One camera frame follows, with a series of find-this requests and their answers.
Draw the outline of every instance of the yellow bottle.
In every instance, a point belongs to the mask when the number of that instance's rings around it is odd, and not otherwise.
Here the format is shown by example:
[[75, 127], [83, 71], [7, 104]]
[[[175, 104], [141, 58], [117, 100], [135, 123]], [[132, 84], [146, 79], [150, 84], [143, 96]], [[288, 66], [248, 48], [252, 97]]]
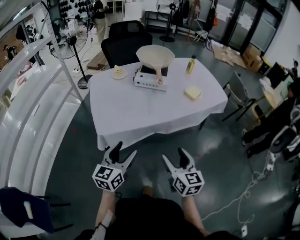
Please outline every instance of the yellow bottle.
[[196, 56], [193, 55], [192, 59], [188, 62], [188, 65], [187, 65], [187, 74], [191, 74], [192, 73], [193, 68], [195, 66], [195, 58], [196, 58]]

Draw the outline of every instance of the person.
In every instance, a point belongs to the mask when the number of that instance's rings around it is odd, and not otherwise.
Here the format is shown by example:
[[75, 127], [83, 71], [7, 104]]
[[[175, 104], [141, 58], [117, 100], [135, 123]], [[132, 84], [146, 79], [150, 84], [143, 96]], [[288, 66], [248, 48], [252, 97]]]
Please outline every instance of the person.
[[16, 56], [16, 50], [13, 47], [4, 45], [3, 50], [7, 51], [7, 57], [9, 59], [9, 61], [11, 61]]
[[[120, 199], [103, 190], [96, 217], [96, 230], [84, 230], [75, 240], [99, 240], [99, 226], [106, 229], [105, 240], [116, 239], [227, 239], [239, 240], [228, 232], [210, 234], [205, 230], [193, 196], [182, 198], [182, 209], [174, 201], [153, 198], [153, 188], [146, 186], [139, 199]], [[114, 213], [110, 225], [102, 224], [107, 212]]]
[[300, 102], [298, 103], [299, 95], [299, 81], [294, 81], [288, 86], [288, 98], [286, 101], [277, 107], [264, 121], [261, 122], [259, 126], [255, 127], [253, 130], [242, 130], [242, 142], [244, 146], [251, 143], [254, 139], [267, 134], [261, 142], [255, 143], [247, 149], [248, 158], [251, 158], [254, 154], [267, 150], [279, 131], [285, 125], [290, 124], [290, 113], [295, 104], [300, 104]]
[[294, 60], [294, 67], [292, 69], [287, 69], [292, 79], [298, 78], [298, 61]]
[[93, 16], [93, 18], [97, 28], [99, 45], [101, 45], [105, 34], [105, 11], [106, 8], [103, 8], [103, 3], [101, 2], [101, 0], [96, 0], [94, 3], [95, 15]]

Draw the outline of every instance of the white tablecloth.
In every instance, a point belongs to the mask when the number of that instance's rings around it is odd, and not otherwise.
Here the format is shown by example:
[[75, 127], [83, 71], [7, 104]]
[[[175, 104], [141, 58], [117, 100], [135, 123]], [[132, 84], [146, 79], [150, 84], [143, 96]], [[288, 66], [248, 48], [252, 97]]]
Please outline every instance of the white tablecloth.
[[[134, 86], [140, 63], [123, 66], [128, 76], [112, 78], [113, 69], [91, 77], [90, 105], [98, 148], [123, 141], [123, 148], [154, 133], [168, 134], [199, 125], [211, 113], [222, 113], [227, 96], [210, 71], [196, 60], [192, 74], [186, 74], [189, 59], [177, 58], [169, 66], [168, 91]], [[196, 86], [201, 98], [192, 101], [184, 89]]]

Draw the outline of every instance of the gray floor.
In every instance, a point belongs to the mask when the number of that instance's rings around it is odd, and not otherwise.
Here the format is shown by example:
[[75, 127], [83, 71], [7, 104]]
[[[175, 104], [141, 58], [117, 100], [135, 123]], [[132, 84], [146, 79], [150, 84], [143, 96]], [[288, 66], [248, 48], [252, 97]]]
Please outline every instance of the gray floor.
[[[154, 44], [162, 45], [157, 34]], [[233, 70], [241, 73], [251, 97], [259, 98], [262, 90], [258, 82], [259, 75], [240, 67], [231, 67], [216, 60], [213, 53], [202, 43], [187, 44], [185, 37], [177, 36], [174, 43], [164, 43], [176, 57], [191, 57], [193, 54], [207, 67], [224, 86]], [[202, 217], [227, 205], [238, 197], [251, 181], [253, 171], [261, 171], [265, 163], [266, 152], [247, 160], [245, 148], [240, 141], [240, 132], [249, 127], [250, 118], [243, 117], [239, 122], [231, 118], [222, 122], [222, 118], [234, 110], [228, 103], [223, 114], [208, 117], [203, 129], [197, 127], [171, 135], [154, 135], [123, 150], [126, 156], [138, 149], [137, 159], [128, 170], [128, 179], [120, 188], [123, 197], [138, 197], [143, 181], [149, 178], [156, 190], [156, 196], [172, 199], [180, 203], [177, 193], [172, 193], [168, 185], [169, 175], [165, 171], [161, 155], [179, 160], [177, 148], [185, 148], [195, 157], [196, 167], [202, 171], [205, 186], [197, 195], [196, 203]], [[67, 230], [57, 232], [51, 239], [74, 239], [84, 229], [91, 229], [100, 204], [102, 191], [99, 190], [91, 175], [96, 164], [102, 161], [103, 153], [97, 149], [96, 131], [90, 113], [89, 95], [76, 113], [64, 140], [60, 146], [49, 178], [46, 194], [52, 201], [70, 202], [71, 207], [55, 209], [55, 226], [73, 223]], [[293, 203], [292, 174], [295, 163], [280, 164], [267, 180], [251, 189], [251, 197], [241, 204], [241, 219], [251, 214], [255, 219], [248, 225], [248, 240], [262, 239], [265, 236], [278, 236], [284, 224], [284, 212]], [[240, 236], [241, 224], [237, 221], [237, 202], [230, 208], [208, 218], [204, 225], [208, 231], [227, 230]]]

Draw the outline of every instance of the black office chair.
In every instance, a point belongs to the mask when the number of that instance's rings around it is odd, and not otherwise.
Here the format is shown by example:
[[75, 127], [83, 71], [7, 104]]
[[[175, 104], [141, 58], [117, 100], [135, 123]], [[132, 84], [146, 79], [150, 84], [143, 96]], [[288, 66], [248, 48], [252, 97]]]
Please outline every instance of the black office chair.
[[[29, 193], [24, 193], [15, 187], [4, 187], [0, 189], [0, 205], [4, 216], [18, 227], [23, 227], [25, 223], [30, 222], [33, 225], [43, 229], [48, 233], [54, 233], [66, 228], [72, 227], [69, 224], [54, 229], [52, 223], [51, 207], [70, 206], [70, 203], [49, 204], [48, 201]], [[32, 219], [29, 218], [24, 202], [30, 203]]]
[[137, 20], [116, 22], [109, 29], [109, 38], [128, 38], [137, 34], [144, 33], [145, 28], [141, 22]]
[[123, 66], [139, 62], [136, 55], [142, 46], [152, 44], [152, 35], [144, 32], [127, 38], [107, 38], [101, 43], [102, 51], [108, 61], [110, 68], [115, 65]]

